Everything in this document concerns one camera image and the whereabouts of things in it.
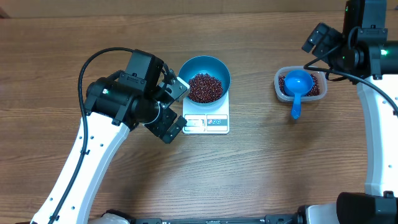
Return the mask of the white digital kitchen scale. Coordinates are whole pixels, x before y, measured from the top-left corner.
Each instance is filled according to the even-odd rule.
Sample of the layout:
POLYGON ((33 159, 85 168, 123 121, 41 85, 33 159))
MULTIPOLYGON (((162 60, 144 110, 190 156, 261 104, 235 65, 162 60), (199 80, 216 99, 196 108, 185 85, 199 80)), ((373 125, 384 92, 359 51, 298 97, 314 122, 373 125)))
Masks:
POLYGON ((230 128, 229 92, 219 100, 201 104, 188 98, 183 100, 183 117, 187 124, 184 134, 228 134, 230 128))

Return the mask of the red adzuki beans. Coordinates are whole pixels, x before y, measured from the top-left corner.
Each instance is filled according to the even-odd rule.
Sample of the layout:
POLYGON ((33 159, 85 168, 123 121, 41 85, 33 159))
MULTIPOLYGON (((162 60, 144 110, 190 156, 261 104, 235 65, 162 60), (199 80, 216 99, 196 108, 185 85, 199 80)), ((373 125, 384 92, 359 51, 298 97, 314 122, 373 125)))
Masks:
MULTIPOLYGON (((320 95, 318 78, 314 74, 310 74, 310 76, 314 85, 305 96, 318 96, 320 95)), ((284 78, 285 76, 279 77, 279 88, 281 92, 286 95, 284 90, 284 78)), ((189 80, 188 84, 191 88, 188 98, 197 103, 212 103, 219 100, 223 95, 222 82, 207 73, 196 74, 189 80)))

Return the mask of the blue plastic measuring scoop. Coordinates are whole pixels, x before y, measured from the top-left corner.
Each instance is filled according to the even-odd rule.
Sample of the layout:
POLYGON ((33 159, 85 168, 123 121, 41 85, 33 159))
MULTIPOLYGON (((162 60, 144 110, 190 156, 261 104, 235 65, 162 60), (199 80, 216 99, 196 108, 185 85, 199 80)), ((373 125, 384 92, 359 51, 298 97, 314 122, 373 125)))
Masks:
POLYGON ((314 82, 311 75, 303 70, 289 72, 284 78, 284 91, 288 96, 292 96, 293 105, 291 116, 298 119, 301 115, 302 97, 313 88, 314 82))

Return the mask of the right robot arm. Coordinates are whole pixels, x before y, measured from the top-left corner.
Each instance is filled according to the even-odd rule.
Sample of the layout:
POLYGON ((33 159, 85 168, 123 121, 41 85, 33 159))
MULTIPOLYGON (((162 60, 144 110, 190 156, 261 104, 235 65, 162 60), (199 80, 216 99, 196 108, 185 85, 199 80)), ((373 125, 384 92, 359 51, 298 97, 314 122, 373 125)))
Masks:
POLYGON ((349 0, 342 32, 320 23, 303 45, 325 75, 356 85, 368 168, 363 193, 306 207, 304 223, 397 223, 397 41, 388 40, 385 0, 349 0))

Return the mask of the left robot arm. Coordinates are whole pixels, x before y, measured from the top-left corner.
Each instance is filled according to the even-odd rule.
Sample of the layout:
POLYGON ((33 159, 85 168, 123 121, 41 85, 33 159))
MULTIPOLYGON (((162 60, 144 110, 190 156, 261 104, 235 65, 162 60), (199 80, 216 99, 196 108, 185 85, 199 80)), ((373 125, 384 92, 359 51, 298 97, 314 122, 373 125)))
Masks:
POLYGON ((83 91, 88 65, 113 50, 107 48, 93 54, 80 70, 78 134, 48 199, 32 223, 87 223, 109 164, 129 133, 143 124, 169 144, 187 123, 170 105, 189 94, 189 84, 163 60, 141 50, 123 48, 131 53, 127 68, 99 78, 83 91))

